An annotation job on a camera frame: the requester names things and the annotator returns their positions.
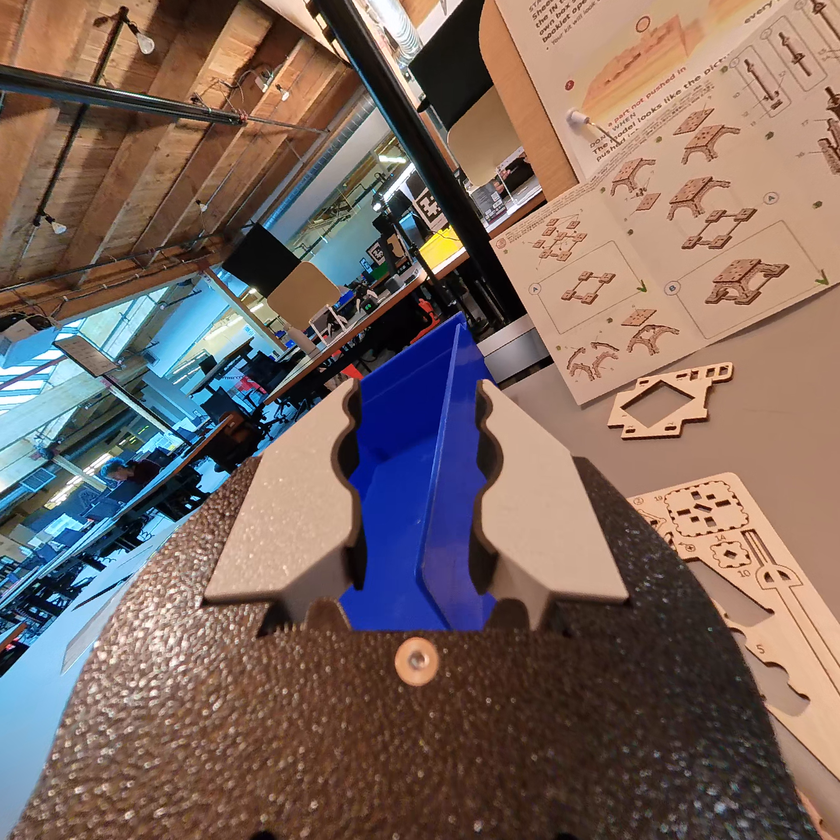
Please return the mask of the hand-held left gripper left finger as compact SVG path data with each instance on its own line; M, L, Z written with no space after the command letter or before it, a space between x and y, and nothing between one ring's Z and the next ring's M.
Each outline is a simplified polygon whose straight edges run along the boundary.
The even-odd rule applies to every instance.
M209 604L273 602L300 623L319 598L362 590L361 384L343 382L264 452L204 592Z

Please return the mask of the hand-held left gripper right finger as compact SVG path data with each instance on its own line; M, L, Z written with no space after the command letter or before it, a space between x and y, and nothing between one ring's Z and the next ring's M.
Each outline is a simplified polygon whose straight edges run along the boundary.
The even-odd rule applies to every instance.
M558 600L623 605L629 593L567 447L490 380L476 385L477 492L469 576L528 622Z

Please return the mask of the grey desk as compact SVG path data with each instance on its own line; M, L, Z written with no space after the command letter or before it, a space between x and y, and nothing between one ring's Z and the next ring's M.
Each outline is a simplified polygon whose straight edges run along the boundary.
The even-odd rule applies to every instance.
M709 419L673 439L623 441L613 398L578 407L553 364L503 388L625 497L738 475L838 616L838 288L668 369L721 361L733 377L710 390Z

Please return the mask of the task instruction poster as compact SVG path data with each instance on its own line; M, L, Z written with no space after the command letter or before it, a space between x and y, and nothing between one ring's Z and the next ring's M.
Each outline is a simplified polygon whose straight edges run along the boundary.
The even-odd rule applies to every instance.
M664 105L708 79L780 2L499 1L579 181ZM575 130L577 109L591 124Z

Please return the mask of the blue plastic bin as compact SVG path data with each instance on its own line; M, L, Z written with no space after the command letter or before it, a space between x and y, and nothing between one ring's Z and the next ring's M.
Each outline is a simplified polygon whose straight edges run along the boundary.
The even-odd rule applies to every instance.
M476 384L489 379L463 316L447 320L360 384L364 588L340 603L355 630L479 631L494 598L469 576Z

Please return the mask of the laser-cut plywood parts sheet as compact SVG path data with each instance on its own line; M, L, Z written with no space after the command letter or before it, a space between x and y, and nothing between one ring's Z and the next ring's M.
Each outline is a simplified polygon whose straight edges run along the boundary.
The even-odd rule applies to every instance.
M741 648L794 782L838 838L839 629L732 473L630 501L688 563Z

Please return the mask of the wooden background board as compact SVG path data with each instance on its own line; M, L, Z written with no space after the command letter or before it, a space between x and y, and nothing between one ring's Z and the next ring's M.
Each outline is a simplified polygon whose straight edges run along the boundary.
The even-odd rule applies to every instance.
M301 262L267 297L269 310L301 332L318 312L341 298L342 292L309 261Z

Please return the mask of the black monitor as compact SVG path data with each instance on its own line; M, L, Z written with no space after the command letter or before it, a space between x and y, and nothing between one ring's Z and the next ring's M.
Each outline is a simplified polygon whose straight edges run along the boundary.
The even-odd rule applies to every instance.
M222 269L267 298L301 260L263 226L255 224L222 264Z

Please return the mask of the folded assembly instruction booklet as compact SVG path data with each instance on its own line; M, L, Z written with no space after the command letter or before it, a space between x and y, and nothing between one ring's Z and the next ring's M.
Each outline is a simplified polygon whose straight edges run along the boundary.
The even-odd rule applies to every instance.
M838 2L780 2L493 245L579 405L837 285Z

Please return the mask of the black metal pole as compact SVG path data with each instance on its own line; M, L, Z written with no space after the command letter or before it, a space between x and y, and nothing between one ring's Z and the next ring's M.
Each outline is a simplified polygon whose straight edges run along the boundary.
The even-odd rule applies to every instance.
M312 17L322 17L325 32L341 46L452 224L483 279L478 301L490 303L499 313L498 318L489 320L500 327L520 319L526 310L490 244L488 232L355 5L349 1L315 1L308 2L308 10Z

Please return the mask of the metal ceiling pipe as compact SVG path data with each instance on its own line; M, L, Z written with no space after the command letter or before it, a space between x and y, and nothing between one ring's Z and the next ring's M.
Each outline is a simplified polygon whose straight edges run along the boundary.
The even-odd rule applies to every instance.
M241 111L226 111L138 92L110 89L81 80L58 77L9 65L1 65L1 89L58 102L74 102L134 113L148 113L170 119L184 119L237 127L248 123L261 123L290 131L318 135L329 134L329 131L325 129L264 119Z

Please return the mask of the wooden diamond-hole frame piece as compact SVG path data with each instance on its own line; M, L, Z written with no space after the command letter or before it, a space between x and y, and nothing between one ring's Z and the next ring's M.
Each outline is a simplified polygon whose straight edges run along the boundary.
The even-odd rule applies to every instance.
M607 426L620 428L624 440L678 438L682 435L686 423L708 420L707 403L710 389L718 383L729 382L733 373L733 363L725 362L640 378L633 389L616 395ZM631 414L630 407L660 386L685 396L687 402L657 423L645 425Z

